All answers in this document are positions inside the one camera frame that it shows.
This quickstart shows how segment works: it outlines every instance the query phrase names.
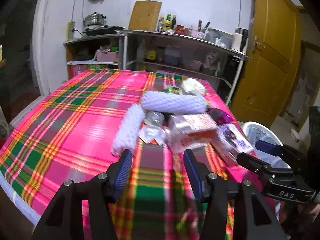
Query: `shelf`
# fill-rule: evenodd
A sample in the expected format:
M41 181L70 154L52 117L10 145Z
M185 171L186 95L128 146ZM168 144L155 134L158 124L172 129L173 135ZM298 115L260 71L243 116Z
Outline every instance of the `shelf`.
M163 32L153 32L153 31L143 31L143 30L116 30L116 32L118 32L119 34L122 34L122 35L133 34L133 35L145 35L145 36L158 36L158 37L170 38L170 39L194 41L194 42L200 43L201 45L211 46L211 47L214 47L215 49L223 51L225 53L228 53L228 54L231 54L234 56L238 56L242 60L253 60L252 58L248 57L247 55L245 55L244 53L242 53L240 51L220 47L216 44L213 44L212 42L189 37L189 36L185 36L185 35L163 33Z
M99 62L96 60L81 60L81 61L69 61L68 65L87 65L87 64L100 64L100 65L118 65L118 63L114 62Z
M119 33L113 33L113 34L103 34L103 35L92 35L92 36L84 36L79 39L73 39L70 41L65 41L63 45L71 44L71 43L76 43L76 42L81 42L81 41L89 41L89 40L99 40L99 39L107 39L107 38L115 38L115 37L120 37L123 36L123 34Z
M228 87L230 87L230 88L232 87L232 85L225 78L222 78L222 77L210 76L210 75L207 75L207 74L204 74L204 73L201 73L201 72L197 72L197 71L193 71L193 70L189 70L189 69L186 69L186 68L175 67L175 66L165 65L165 64L156 63L156 62L147 62L147 61L136 61L136 62L144 63L144 64L150 64L150 65L157 65L157 66L162 66L162 67L167 67L167 68L178 69L178 70L189 72L189 73L195 73L195 74L201 75L201 76L206 76L206 77L209 77L209 78L217 78L217 79L223 80L228 85Z

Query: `plaid tablecloth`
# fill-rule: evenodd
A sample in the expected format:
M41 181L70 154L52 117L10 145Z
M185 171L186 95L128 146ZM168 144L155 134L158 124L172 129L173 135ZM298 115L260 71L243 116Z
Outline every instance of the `plaid tablecloth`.
M39 103L18 125L0 150L0 170L13 189L42 214L66 179L90 180L117 159L110 147L126 109L149 87L179 86L183 77L121 70L87 70ZM212 87L205 97L225 112ZM211 146L195 151L209 170L228 178ZM88 203L84 203L89 238ZM198 239L206 205L195 200L182 154L138 140L132 172L123 197L111 205L119 239ZM228 207L226 238L233 228Z

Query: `wooden door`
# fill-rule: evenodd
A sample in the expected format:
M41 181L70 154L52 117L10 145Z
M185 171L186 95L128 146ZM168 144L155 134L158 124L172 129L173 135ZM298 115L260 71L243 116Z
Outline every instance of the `wooden door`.
M249 50L254 60L245 65L230 109L238 121L270 127L284 107L300 59L299 12L290 0L256 0Z

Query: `silver bolt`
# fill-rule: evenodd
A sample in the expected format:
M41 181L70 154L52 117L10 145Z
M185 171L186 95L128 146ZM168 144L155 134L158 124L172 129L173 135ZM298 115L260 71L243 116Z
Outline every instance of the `silver bolt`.
M99 178L99 179L105 179L107 176L108 176L108 175L103 172L103 173L100 173L100 174L98 175L98 178Z
M251 182L251 180L249 180L249 179L244 179L244 180L243 180L243 184L246 185L246 186L251 186L251 185L252 185L252 182Z
M215 174L214 172L209 173L208 176L209 176L210 179L216 179L218 177L218 175Z
M72 180L71 179L67 179L63 184L65 186L70 186L72 184Z

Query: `wooden cutting board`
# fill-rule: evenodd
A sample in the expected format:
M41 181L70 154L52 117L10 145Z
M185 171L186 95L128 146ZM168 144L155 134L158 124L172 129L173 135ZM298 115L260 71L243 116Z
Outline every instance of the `wooden cutting board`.
M136 1L130 18L129 30L154 31L162 2Z

